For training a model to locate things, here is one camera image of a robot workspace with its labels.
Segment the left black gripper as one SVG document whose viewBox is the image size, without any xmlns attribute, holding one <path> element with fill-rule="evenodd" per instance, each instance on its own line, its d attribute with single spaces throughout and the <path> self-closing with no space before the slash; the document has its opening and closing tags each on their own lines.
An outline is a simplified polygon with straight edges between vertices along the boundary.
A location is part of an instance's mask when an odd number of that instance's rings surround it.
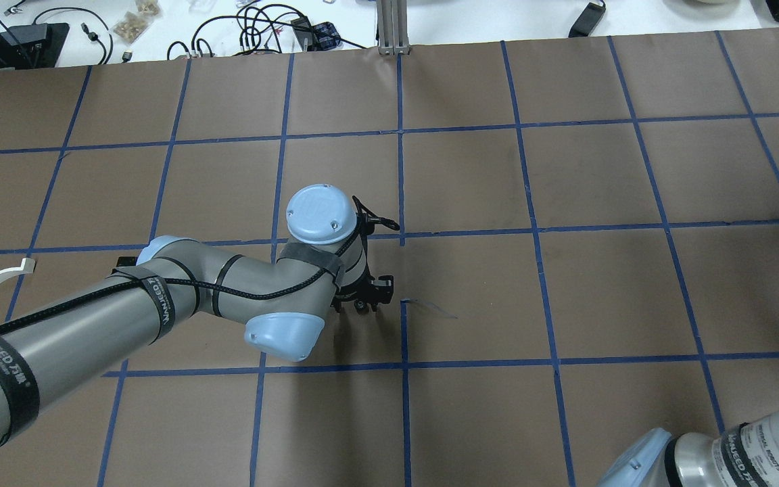
<svg viewBox="0 0 779 487">
<path fill-rule="evenodd" d="M 371 274 L 367 258 L 360 258 L 344 278 L 352 275 L 349 283 L 344 284 L 333 297 L 333 309 L 342 311 L 342 304 L 352 302 L 356 312 L 377 312 L 381 304 L 390 304 L 394 296 L 393 275 Z"/>
</svg>

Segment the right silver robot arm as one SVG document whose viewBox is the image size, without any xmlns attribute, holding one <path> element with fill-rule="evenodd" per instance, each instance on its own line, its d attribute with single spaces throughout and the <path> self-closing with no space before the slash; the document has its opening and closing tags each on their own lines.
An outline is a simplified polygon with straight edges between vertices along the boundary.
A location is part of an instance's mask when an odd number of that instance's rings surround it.
<svg viewBox="0 0 779 487">
<path fill-rule="evenodd" d="M 599 486 L 779 486 L 779 411 L 717 438 L 653 428 L 610 466 Z"/>
</svg>

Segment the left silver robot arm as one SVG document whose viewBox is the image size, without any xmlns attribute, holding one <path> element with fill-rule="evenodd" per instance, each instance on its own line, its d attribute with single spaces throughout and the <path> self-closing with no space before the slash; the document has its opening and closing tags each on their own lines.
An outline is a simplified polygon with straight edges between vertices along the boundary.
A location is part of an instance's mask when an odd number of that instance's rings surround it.
<svg viewBox="0 0 779 487">
<path fill-rule="evenodd" d="M 315 184 L 290 199 L 285 224 L 289 238 L 274 262 L 161 235 L 133 266 L 0 325 L 0 448 L 198 312 L 244 324 L 247 344 L 299 363 L 331 309 L 392 301 L 393 277 L 371 274 L 367 239 L 378 225 L 398 231 L 398 222 L 336 186 Z"/>
</svg>

